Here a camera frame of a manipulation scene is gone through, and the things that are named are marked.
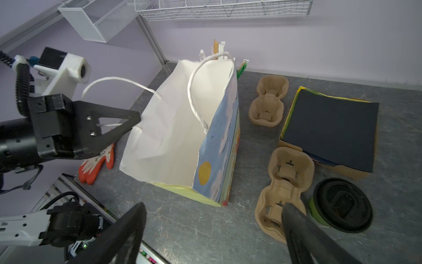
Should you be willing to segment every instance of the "white wire basket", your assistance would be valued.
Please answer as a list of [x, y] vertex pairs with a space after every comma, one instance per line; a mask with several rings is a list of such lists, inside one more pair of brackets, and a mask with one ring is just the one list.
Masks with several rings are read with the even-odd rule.
[[149, 21], [252, 16], [309, 15], [313, 0], [135, 0]]
[[58, 9], [84, 40], [103, 43], [138, 16], [133, 0], [69, 0]]

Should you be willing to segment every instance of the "black coiled cable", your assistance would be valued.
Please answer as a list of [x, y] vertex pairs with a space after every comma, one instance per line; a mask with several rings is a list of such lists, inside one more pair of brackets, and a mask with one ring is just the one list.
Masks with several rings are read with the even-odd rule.
[[15, 62], [15, 59], [9, 57], [6, 53], [3, 53], [0, 50], [0, 61], [4, 62], [7, 66], [9, 66], [11, 68], [12, 64]]
[[33, 79], [27, 64], [19, 63], [16, 66], [16, 106], [24, 117], [29, 116], [28, 98], [31, 92], [30, 81]]

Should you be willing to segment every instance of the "cable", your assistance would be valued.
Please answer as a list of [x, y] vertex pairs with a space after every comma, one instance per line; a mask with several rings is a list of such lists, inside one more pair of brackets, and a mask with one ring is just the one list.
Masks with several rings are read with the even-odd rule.
[[88, 90], [91, 88], [91, 86], [93, 86], [93, 85], [94, 85], [94, 84], [96, 84], [97, 82], [102, 82], [102, 81], [107, 81], [107, 80], [119, 80], [119, 81], [129, 82], [129, 83], [134, 84], [134, 85], [136, 85], [136, 86], [138, 86], [138, 87], [141, 87], [142, 89], [145, 89], [145, 90], [147, 90], [147, 91], [150, 91], [151, 93], [155, 94], [158, 98], [160, 98], [160, 99], [161, 99], [161, 95], [160, 95], [159, 93], [157, 93], [156, 91], [154, 91], [154, 90], [152, 90], [152, 89], [149, 89], [149, 88], [147, 88], [147, 87], [143, 86], [142, 84], [139, 84], [139, 83], [134, 82], [134, 81], [132, 81], [132, 80], [125, 79], [125, 78], [120, 78], [120, 77], [104, 77], [104, 78], [101, 78], [101, 79], [98, 79], [98, 80], [93, 81], [92, 83], [90, 83], [90, 84], [89, 84], [89, 85], [88, 85], [88, 86], [84, 89], [84, 91], [82, 92], [81, 101], [83, 101], [83, 100], [84, 100], [85, 95], [87, 94], [87, 92], [88, 92]]
[[30, 81], [33, 79], [27, 64], [19, 63], [16, 66], [16, 105], [24, 117], [29, 116], [28, 98], [31, 92]]
[[2, 190], [2, 189], [3, 189], [3, 183], [4, 183], [4, 180], [3, 180], [3, 173], [1, 173], [1, 174], [0, 174], [0, 194], [5, 194], [5, 193], [8, 193], [8, 192], [10, 192], [10, 191], [13, 191], [13, 190], [19, 189], [19, 188], [22, 188], [22, 189], [24, 189], [24, 190], [29, 190], [29, 189], [31, 189], [31, 184], [35, 181], [35, 179], [38, 177], [38, 175], [40, 175], [41, 171], [42, 171], [42, 170], [43, 170], [43, 168], [44, 168], [44, 167], [43, 167], [42, 165], [40, 165], [40, 164], [35, 165], [35, 167], [36, 167], [36, 168], [38, 168], [38, 172], [35, 174], [35, 176], [33, 176], [32, 178], [30, 178], [29, 180], [27, 180], [26, 182], [24, 182], [24, 184], [19, 185], [19, 186], [16, 186], [16, 187], [13, 187], [13, 188], [8, 189], [8, 190]]
[[51, 201], [49, 201], [46, 205], [44, 205], [40, 210], [44, 210], [49, 208], [53, 203], [57, 202], [58, 200], [60, 200], [61, 198], [68, 196], [68, 195], [73, 195], [75, 197], [75, 199], [77, 200], [77, 203], [79, 203], [79, 195], [75, 192], [64, 192], [62, 194], [57, 195], [56, 197], [54, 197]]
[[63, 248], [63, 249], [65, 250], [65, 252], [64, 252], [64, 254], [63, 254], [63, 256], [65, 257], [65, 263], [66, 263], [67, 261], [69, 261], [68, 248], [69, 248], [69, 247], [64, 247], [64, 248]]
[[0, 61], [3, 62], [3, 63], [5, 63], [7, 66], [9, 66], [11, 68], [12, 67], [12, 64], [15, 62], [15, 59], [14, 58], [11, 58], [6, 53], [3, 53], [0, 50]]
[[122, 124], [97, 124], [97, 126], [118, 126]]

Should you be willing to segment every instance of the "purple wall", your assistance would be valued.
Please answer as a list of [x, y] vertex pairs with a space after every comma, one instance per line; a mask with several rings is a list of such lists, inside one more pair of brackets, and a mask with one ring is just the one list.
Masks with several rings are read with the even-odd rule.
[[[131, 22], [109, 43], [84, 41], [65, 19], [50, 26], [42, 33], [24, 43], [9, 55], [25, 57], [41, 56], [44, 47], [49, 46], [85, 57], [92, 67], [90, 81], [117, 76], [148, 85], [161, 65], [136, 21]], [[6, 65], [0, 65], [0, 121], [21, 118], [15, 103], [14, 72]], [[73, 100], [81, 98], [85, 85], [79, 84]], [[86, 95], [86, 101], [102, 105], [129, 109], [141, 94], [141, 88], [122, 81], [105, 81], [93, 86]], [[0, 195], [0, 215], [29, 212], [52, 183], [62, 173], [75, 174], [81, 161], [55, 160], [44, 163], [44, 171], [32, 185], [31, 190], [14, 190]], [[5, 174], [4, 189], [22, 184], [34, 174]]]
[[210, 55], [215, 38], [249, 71], [421, 85], [421, 10], [420, 0], [314, 0], [308, 17], [149, 24], [168, 60]]
[[2, 0], [0, 36], [60, 3], [60, 0]]

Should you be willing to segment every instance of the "marble countertop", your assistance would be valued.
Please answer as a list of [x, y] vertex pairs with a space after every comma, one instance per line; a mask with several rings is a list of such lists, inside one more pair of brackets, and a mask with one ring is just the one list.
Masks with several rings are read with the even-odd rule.
[[[143, 240], [173, 264], [291, 263], [287, 246], [265, 234], [254, 216], [260, 192], [271, 182], [267, 166], [282, 126], [253, 125], [248, 119], [262, 76], [244, 72], [238, 81], [241, 137], [227, 207], [208, 206], [119, 171], [128, 133], [116, 144], [114, 168], [103, 166], [93, 185], [81, 185], [117, 216], [143, 202], [148, 210]], [[161, 71], [149, 87], [157, 89], [166, 77]], [[301, 197], [307, 204], [315, 185], [326, 177], [349, 180], [372, 204], [371, 227], [348, 234], [318, 226], [363, 263], [421, 263], [422, 92], [287, 78], [284, 115], [301, 85], [327, 95], [380, 103], [374, 173], [356, 181], [315, 166], [313, 184]], [[132, 109], [142, 112], [150, 98], [150, 93], [143, 93]]]

